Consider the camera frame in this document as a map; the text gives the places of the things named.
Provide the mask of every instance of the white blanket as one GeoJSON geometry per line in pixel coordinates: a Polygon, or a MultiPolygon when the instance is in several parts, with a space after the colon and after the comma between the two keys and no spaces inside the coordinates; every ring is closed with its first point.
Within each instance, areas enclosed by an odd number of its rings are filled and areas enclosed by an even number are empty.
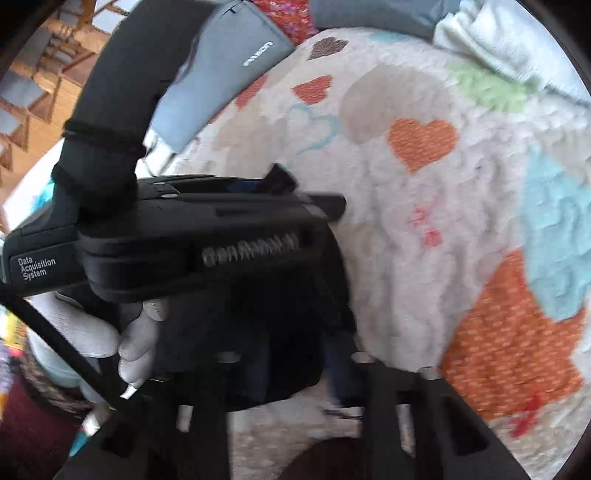
{"type": "Polygon", "coordinates": [[[591,101],[560,45],[516,0],[463,0],[458,13],[437,24],[433,44],[470,55],[517,82],[591,101]]]}
{"type": "MultiPolygon", "coordinates": [[[[175,173],[279,162],[304,190],[342,192],[334,230],[365,347],[440,365],[530,477],[551,480],[591,419],[589,138],[589,110],[562,96],[405,35],[329,30],[232,102],[175,173]]],[[[342,432],[321,405],[243,413],[235,478],[268,480],[342,432]],[[257,466],[253,445],[269,455],[257,466]]]]}

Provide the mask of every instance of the orange heart pattern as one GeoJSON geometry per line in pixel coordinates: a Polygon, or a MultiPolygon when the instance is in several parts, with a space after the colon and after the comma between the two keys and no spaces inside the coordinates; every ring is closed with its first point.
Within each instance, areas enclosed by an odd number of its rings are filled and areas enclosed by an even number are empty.
{"type": "Polygon", "coordinates": [[[267,74],[264,74],[262,77],[257,78],[254,82],[252,82],[246,89],[236,97],[236,106],[239,110],[242,110],[248,102],[250,102],[255,95],[261,91],[263,85],[267,81],[267,74]]]}
{"type": "Polygon", "coordinates": [[[485,420],[539,408],[581,387],[570,356],[584,309],[553,322],[527,287],[521,250],[510,253],[466,314],[443,356],[445,379],[485,420]]]}
{"type": "Polygon", "coordinates": [[[457,144],[457,132],[444,120],[423,126],[410,118],[396,120],[388,134],[390,148],[410,173],[450,154],[457,144]]]}
{"type": "Polygon", "coordinates": [[[291,90],[306,105],[314,105],[322,100],[326,100],[326,90],[332,85],[332,78],[332,75],[324,75],[310,82],[297,85],[291,90]]]}

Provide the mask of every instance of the black strap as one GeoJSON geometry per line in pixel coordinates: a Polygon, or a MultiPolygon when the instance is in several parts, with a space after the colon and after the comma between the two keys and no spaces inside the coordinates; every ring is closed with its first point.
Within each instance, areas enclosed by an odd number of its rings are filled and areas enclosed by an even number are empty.
{"type": "Polygon", "coordinates": [[[75,140],[120,153],[128,153],[136,159],[144,158],[147,152],[143,139],[130,137],[71,118],[64,124],[63,136],[68,140],[75,140]]]}
{"type": "Polygon", "coordinates": [[[138,183],[135,177],[127,182],[118,192],[109,192],[108,195],[102,195],[98,192],[92,192],[72,177],[66,170],[57,163],[51,172],[51,178],[56,185],[62,187],[78,205],[94,213],[112,213],[121,205],[128,205],[137,198],[138,183]]]}

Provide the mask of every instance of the black cable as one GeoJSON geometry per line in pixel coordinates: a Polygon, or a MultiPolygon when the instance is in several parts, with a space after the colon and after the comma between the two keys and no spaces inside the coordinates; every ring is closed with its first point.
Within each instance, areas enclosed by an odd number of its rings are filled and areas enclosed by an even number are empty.
{"type": "Polygon", "coordinates": [[[33,332],[39,335],[84,381],[103,397],[114,409],[134,420],[134,414],[126,400],[113,392],[103,382],[101,376],[78,353],[78,351],[26,300],[16,295],[9,285],[0,282],[0,303],[22,320],[33,332]]]}

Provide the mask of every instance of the brown heart pattern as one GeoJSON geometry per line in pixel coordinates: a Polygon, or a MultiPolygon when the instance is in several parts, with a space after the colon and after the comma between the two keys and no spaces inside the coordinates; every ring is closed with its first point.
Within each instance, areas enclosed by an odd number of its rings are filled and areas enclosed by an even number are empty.
{"type": "Polygon", "coordinates": [[[343,50],[348,43],[348,40],[337,40],[334,37],[323,38],[314,44],[308,61],[334,55],[343,50]]]}

